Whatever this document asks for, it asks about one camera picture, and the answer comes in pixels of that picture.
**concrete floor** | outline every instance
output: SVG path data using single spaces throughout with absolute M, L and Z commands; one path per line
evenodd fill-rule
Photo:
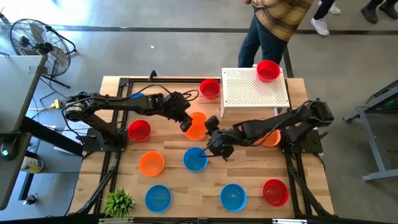
M 252 9 L 238 0 L 13 0 L 2 3 L 6 5 L 3 13 L 11 22 L 32 18 L 58 25 L 248 28 L 252 18 Z M 367 3 L 365 0 L 337 0 L 337 3 L 343 13 L 327 16 L 330 29 L 398 30 L 398 21 L 380 12 L 377 12 L 378 24 L 367 23 L 359 12 Z M 316 8 L 314 4 L 300 29 L 311 29 L 309 21 Z M 7 33 L 0 24 L 0 51 L 14 54 Z M 222 67 L 236 66 L 245 36 L 173 32 L 60 33 L 74 41 L 79 51 L 66 74 L 59 77 L 73 88 L 66 90 L 53 85 L 64 95 L 98 91 L 104 75 L 148 75 L 156 70 L 159 75 L 218 76 Z M 336 118 L 325 128 L 330 134 L 323 139 L 323 147 L 331 199 L 335 213 L 341 217 L 394 223 L 398 220 L 398 179 L 363 182 L 362 175 L 375 172 L 376 163 L 362 127 L 357 122 L 344 124 L 340 119 L 397 79 L 396 40 L 394 35 L 325 38 L 297 34 L 289 42 L 295 77 L 304 78 L 309 97 L 326 101 Z M 35 98 L 48 93 L 50 89 L 41 83 Z M 44 103 L 50 104 L 57 97 L 53 95 Z M 40 122 L 63 126 L 59 111 L 42 113 Z M 16 200 L 20 187 L 17 184 L 9 206 L 0 212 L 0 220 L 63 215 L 72 198 L 77 175 L 76 172 L 36 175 L 30 193 L 37 194 L 41 202 L 24 205 L 24 214 L 19 212 L 21 202 Z M 51 189 L 40 187 L 54 180 L 65 184 Z

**blue object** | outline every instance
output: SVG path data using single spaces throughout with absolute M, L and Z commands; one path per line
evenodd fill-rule
M 220 195 L 221 204 L 231 212 L 238 212 L 246 206 L 246 192 L 238 184 L 225 185 Z
M 192 147 L 185 152 L 183 161 L 188 170 L 199 172 L 207 166 L 208 158 L 200 157 L 202 151 L 203 149 L 199 147 Z
M 142 96 L 144 96 L 143 93 L 136 93 L 134 96 L 132 96 L 132 97 L 130 97 L 130 98 L 131 98 L 131 99 L 136 99 L 136 98 L 139 98 L 139 97 L 142 97 Z
M 145 205 L 153 213 L 166 211 L 170 207 L 171 201 L 172 194 L 164 185 L 151 187 L 145 196 Z

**orange bowl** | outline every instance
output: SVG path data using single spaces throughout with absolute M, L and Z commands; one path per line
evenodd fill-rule
M 264 141 L 262 143 L 262 145 L 267 146 L 267 147 L 274 147 L 274 146 L 278 145 L 278 143 L 280 142 L 280 131 L 275 130 L 275 131 L 271 132 L 270 134 L 267 133 L 264 137 L 262 137 L 258 141 L 256 141 L 255 144 L 259 144 L 260 142 L 262 142 L 265 137 L 267 137 L 267 139 L 266 139 L 266 141 Z
M 201 112 L 195 112 L 189 115 L 192 118 L 192 125 L 185 133 L 186 137 L 193 141 L 199 141 L 205 138 L 207 129 L 205 122 L 207 117 Z
M 158 152 L 147 152 L 139 160 L 139 170 L 148 177 L 154 177 L 162 172 L 164 160 Z

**small potted plant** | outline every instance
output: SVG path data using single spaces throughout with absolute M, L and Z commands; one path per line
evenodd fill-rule
M 124 189 L 118 189 L 115 192 L 108 192 L 106 199 L 105 214 L 113 218 L 124 218 L 129 214 L 129 209 L 134 208 L 135 201 Z

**wooden tabletop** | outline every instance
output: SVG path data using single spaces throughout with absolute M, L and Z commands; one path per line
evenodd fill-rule
M 116 96 L 120 78 L 104 77 L 100 93 Z M 293 107 L 297 107 L 307 100 L 304 81 L 301 78 L 288 78 L 287 83 Z M 133 93 L 147 85 L 147 83 L 135 83 Z M 170 91 L 179 92 L 199 89 L 198 83 L 163 83 L 162 85 Z M 166 92 L 159 87 L 148 88 L 143 93 L 166 95 Z M 201 95 L 191 102 L 188 114 L 197 111 L 205 113 L 208 118 L 211 115 L 217 115 L 220 120 L 220 128 L 231 128 L 232 124 L 247 119 L 267 119 L 274 115 L 274 110 L 271 109 L 261 113 L 240 111 L 236 112 L 234 118 L 221 119 L 220 98 L 208 100 Z M 112 111 L 98 111 L 97 115 L 110 122 L 112 113 Z M 282 207 L 273 207 L 262 197 L 262 187 L 270 179 L 279 179 L 289 187 L 285 158 L 278 147 L 235 146 L 235 151 L 229 157 L 228 162 L 220 157 L 209 158 L 209 163 L 203 171 L 193 173 L 185 168 L 182 161 L 183 154 L 190 147 L 206 147 L 208 137 L 202 141 L 190 141 L 181 132 L 178 123 L 168 121 L 160 116 L 149 117 L 129 113 L 127 125 L 136 119 L 148 121 L 152 133 L 146 142 L 138 143 L 129 140 L 126 150 L 122 153 L 116 188 L 123 187 L 135 198 L 136 209 L 130 211 L 130 216 L 218 218 L 290 218 L 294 216 L 290 193 L 289 201 Z M 164 157 L 164 169 L 156 177 L 146 177 L 138 169 L 139 159 L 149 151 L 157 151 Z M 71 212 L 81 208 L 97 187 L 103 157 L 104 153 L 95 152 L 83 161 Z M 313 154 L 303 154 L 303 164 L 308 188 L 323 207 L 333 213 L 325 172 L 319 158 Z M 239 184 L 248 195 L 246 207 L 240 212 L 229 212 L 221 205 L 221 189 L 230 183 Z M 160 214 L 150 212 L 146 208 L 144 200 L 146 192 L 156 184 L 165 185 L 172 193 L 170 208 Z M 297 190 L 300 208 L 304 211 L 302 193 L 298 186 Z

